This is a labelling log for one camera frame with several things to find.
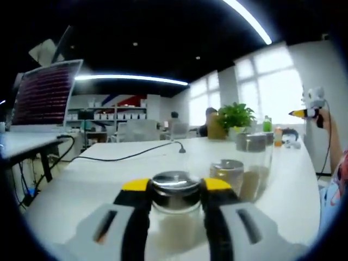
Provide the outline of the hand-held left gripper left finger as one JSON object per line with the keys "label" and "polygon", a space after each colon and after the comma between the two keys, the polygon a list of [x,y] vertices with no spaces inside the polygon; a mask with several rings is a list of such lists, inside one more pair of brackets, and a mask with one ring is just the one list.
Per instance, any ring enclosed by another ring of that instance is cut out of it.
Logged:
{"label": "hand-held left gripper left finger", "polygon": [[144,260],[150,227],[150,179],[124,184],[112,204],[104,204],[77,226],[76,260]]}

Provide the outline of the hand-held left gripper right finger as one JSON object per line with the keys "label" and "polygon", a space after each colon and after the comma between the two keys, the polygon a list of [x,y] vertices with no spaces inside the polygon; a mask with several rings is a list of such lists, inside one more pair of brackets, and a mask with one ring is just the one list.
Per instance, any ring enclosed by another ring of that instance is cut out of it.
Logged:
{"label": "hand-held left gripper right finger", "polygon": [[285,260],[288,243],[276,223],[252,203],[241,202],[220,179],[200,184],[210,260]]}

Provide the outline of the person's right hand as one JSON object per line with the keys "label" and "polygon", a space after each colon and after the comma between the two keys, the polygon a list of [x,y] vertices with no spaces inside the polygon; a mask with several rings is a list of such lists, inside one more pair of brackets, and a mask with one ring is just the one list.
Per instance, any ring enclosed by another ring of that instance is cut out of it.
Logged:
{"label": "person's right hand", "polygon": [[322,109],[322,108],[318,110],[316,125],[317,127],[325,129],[328,132],[331,131],[332,119],[331,119],[331,114],[328,110]]}

